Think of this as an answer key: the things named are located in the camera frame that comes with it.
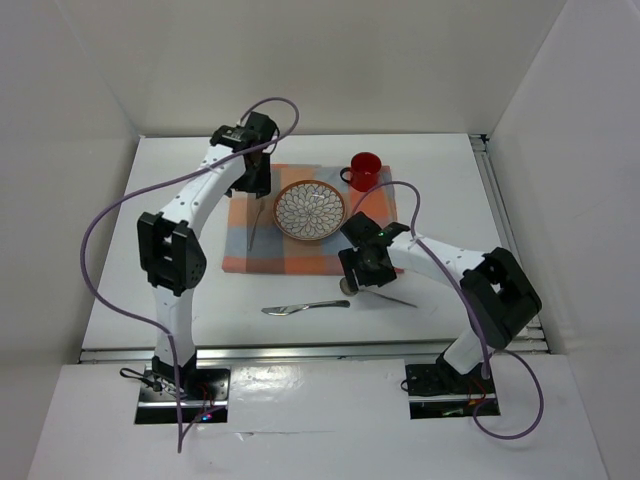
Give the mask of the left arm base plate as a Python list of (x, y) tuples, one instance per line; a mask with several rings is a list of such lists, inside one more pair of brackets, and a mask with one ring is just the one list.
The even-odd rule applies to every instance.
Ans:
[[(136, 425), (175, 424), (177, 414), (176, 387), (169, 381), (152, 373), (131, 368), (121, 368), (119, 375), (140, 384), (136, 414)], [(229, 368), (206, 368), (197, 370), (195, 376), (180, 388), (183, 422), (217, 424), (228, 420), (228, 399), (231, 370)]]

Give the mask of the silver knife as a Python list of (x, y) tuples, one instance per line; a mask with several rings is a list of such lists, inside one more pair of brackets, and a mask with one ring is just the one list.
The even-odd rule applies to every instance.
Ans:
[(318, 308), (349, 308), (351, 306), (348, 300), (334, 300), (334, 301), (321, 301), (302, 303), (295, 305), (277, 306), (277, 307), (265, 307), (261, 309), (261, 312), (271, 316), (288, 316), (301, 311)]

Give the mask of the floral patterned plate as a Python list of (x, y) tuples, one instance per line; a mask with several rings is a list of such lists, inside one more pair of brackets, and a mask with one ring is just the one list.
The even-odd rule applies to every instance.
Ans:
[(279, 192), (272, 211), (276, 226), (287, 237), (318, 241), (339, 230), (347, 205), (335, 187), (318, 180), (302, 180)]

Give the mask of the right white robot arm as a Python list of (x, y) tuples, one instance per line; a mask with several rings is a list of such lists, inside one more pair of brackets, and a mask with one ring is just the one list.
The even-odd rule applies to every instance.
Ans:
[(486, 361), (506, 348), (538, 315), (541, 299), (514, 255), (497, 247), (483, 253), (442, 243), (392, 222), (382, 228), (359, 212), (341, 227), (350, 247), (339, 252), (341, 289), (382, 287), (399, 270), (453, 288), (469, 326), (439, 355), (426, 380), (438, 393), (460, 391), (471, 376), (489, 375)]

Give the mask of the aluminium frame rail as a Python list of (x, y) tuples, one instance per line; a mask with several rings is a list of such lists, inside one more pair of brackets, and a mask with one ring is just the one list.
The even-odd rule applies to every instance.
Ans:
[[(205, 137), (144, 138), (126, 190), (129, 200), (115, 223), (99, 280), (102, 300), (92, 308), (82, 343), (85, 362), (148, 359), (156, 330), (153, 294), (141, 270), (135, 224), (176, 193), (162, 182), (194, 170), (204, 159)], [(377, 154), (397, 184), (401, 222), (415, 221), (428, 237), (488, 252), (515, 249), (515, 214), (492, 144), (466, 134), (299, 135), (277, 148), (278, 163), (345, 166), (359, 152)], [(222, 270), (229, 204), (220, 202), (201, 236), (208, 265), (194, 297), (193, 332), (202, 356), (324, 356), (365, 346), (440, 351), (467, 326), (453, 290), (406, 273), (381, 294), (411, 308), (359, 294), (347, 309), (318, 308), (289, 316), (261, 312), (269, 306), (331, 301), (340, 297), (335, 276), (250, 275)]]

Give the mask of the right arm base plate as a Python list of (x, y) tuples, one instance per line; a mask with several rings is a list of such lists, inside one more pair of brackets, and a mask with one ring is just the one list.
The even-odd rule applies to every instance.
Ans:
[(408, 395), (412, 420), (499, 416), (495, 384), (482, 377), (482, 365), (461, 375), (444, 362), (407, 364), (400, 388)]

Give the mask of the silver spoon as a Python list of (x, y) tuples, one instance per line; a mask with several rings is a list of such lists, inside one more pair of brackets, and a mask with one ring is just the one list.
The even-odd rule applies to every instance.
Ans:
[(349, 283), (348, 283), (346, 278), (341, 278), (340, 279), (339, 288), (340, 288), (341, 292), (345, 296), (348, 296), (348, 297), (354, 297), (354, 296), (358, 295), (359, 293), (366, 293), (366, 294), (373, 295), (373, 296), (375, 296), (377, 298), (380, 298), (380, 299), (383, 299), (383, 300), (386, 300), (386, 301), (390, 301), (390, 302), (393, 302), (393, 303), (396, 303), (396, 304), (405, 305), (405, 306), (408, 306), (408, 307), (411, 307), (411, 308), (417, 308), (417, 305), (415, 305), (413, 303), (410, 303), (410, 302), (407, 302), (407, 301), (404, 301), (404, 300), (401, 300), (401, 299), (398, 299), (398, 298), (394, 298), (394, 297), (391, 297), (391, 296), (388, 296), (388, 295), (384, 295), (384, 294), (381, 294), (381, 293), (378, 293), (378, 292), (375, 292), (375, 291), (371, 291), (371, 290), (367, 290), (367, 289), (352, 289), (349, 286)]

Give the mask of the silver fork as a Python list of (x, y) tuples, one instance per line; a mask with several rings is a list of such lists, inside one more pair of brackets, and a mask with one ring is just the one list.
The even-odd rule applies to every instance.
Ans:
[(256, 230), (259, 224), (260, 217), (265, 208), (264, 198), (251, 199), (247, 205), (247, 214), (250, 223), (247, 230), (247, 251), (250, 252), (253, 249)]

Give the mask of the red enamel mug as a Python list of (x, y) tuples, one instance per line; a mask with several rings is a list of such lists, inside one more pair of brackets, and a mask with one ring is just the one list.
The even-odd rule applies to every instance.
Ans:
[(382, 168), (380, 158), (371, 152), (354, 155), (347, 167), (339, 175), (343, 182), (359, 192), (366, 192), (377, 185)]

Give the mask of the checkered orange grey cloth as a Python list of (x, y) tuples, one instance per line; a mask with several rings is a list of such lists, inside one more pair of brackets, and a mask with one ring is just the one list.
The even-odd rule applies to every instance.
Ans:
[(362, 193), (348, 186), (337, 166), (277, 164), (271, 170), (272, 190), (256, 230), (253, 249), (247, 251), (250, 220), (247, 205), (251, 199), (237, 194), (230, 200), (227, 238), (222, 270), (241, 274), (340, 275), (338, 252), (349, 247), (344, 236), (336, 232), (318, 241), (298, 241), (284, 235), (273, 219), (273, 203), (286, 186), (302, 180), (318, 180), (335, 187), (351, 207)]

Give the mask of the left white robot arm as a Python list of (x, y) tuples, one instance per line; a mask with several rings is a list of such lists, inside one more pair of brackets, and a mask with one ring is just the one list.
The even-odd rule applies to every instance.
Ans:
[(152, 286), (157, 336), (152, 371), (176, 399), (196, 390), (196, 347), (192, 335), (195, 287), (203, 279), (207, 259), (199, 237), (219, 201), (233, 191), (263, 197), (271, 192), (270, 154), (265, 150), (216, 163), (234, 153), (268, 142), (279, 131), (267, 115), (252, 112), (243, 123), (222, 126), (210, 139), (198, 175), (158, 213), (137, 221), (142, 270)]

